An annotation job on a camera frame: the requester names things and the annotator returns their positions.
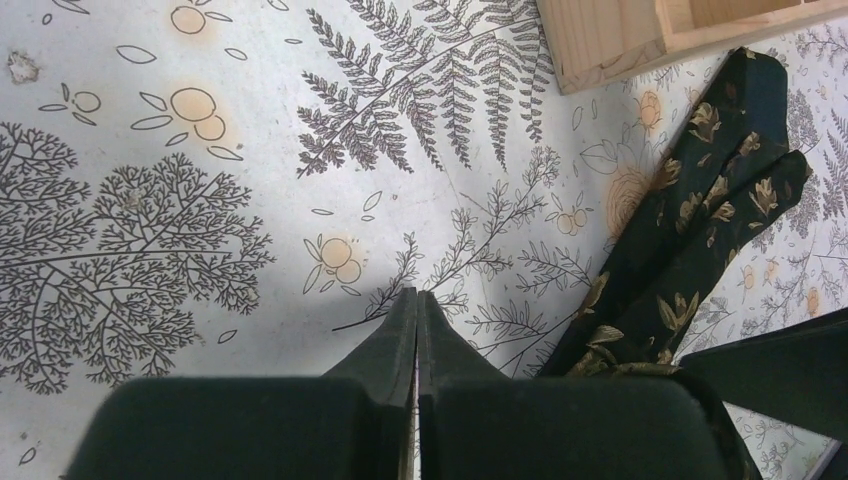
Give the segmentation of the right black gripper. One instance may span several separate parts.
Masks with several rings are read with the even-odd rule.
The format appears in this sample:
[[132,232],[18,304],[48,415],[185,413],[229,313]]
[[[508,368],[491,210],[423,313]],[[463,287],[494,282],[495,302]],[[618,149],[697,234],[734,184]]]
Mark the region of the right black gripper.
[[681,479],[760,474],[726,403],[847,442],[847,311],[683,357],[678,380],[694,398],[681,427]]

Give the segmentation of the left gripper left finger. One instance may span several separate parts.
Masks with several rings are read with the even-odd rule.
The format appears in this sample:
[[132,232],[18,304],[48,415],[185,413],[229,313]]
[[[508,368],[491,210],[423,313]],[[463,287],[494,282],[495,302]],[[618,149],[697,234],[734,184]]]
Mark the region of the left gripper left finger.
[[69,479],[404,479],[413,472],[417,292],[325,374],[131,381]]

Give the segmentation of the wooden compartment tray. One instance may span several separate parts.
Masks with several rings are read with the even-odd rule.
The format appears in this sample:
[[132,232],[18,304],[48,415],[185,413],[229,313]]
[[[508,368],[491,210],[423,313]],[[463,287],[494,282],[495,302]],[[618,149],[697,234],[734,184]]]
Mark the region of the wooden compartment tray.
[[562,94],[844,16],[846,0],[542,0]]

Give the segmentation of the dark floral necktie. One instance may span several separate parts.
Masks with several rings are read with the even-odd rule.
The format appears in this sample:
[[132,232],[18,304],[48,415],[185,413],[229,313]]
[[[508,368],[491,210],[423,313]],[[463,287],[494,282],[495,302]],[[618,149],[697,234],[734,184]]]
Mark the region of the dark floral necktie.
[[787,86],[772,56],[727,57],[541,376],[672,360],[740,250],[801,200],[812,170],[789,146]]

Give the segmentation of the floral table mat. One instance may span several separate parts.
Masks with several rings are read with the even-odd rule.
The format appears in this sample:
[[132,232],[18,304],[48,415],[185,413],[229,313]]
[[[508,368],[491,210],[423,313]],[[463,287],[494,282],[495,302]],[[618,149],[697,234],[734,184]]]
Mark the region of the floral table mat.
[[[564,95],[538,2],[3,2],[2,477],[69,479],[134,380],[323,375],[405,288],[513,380],[678,380],[847,311],[847,13]],[[787,71],[800,202],[669,363],[541,376],[740,48]],[[846,477],[847,442],[724,407],[757,479]]]

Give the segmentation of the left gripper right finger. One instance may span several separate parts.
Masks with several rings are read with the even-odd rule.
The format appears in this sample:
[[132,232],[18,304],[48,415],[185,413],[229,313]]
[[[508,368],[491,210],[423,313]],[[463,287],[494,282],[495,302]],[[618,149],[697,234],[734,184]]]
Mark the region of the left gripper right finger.
[[704,407],[660,375],[513,380],[417,298],[425,479],[728,479]]

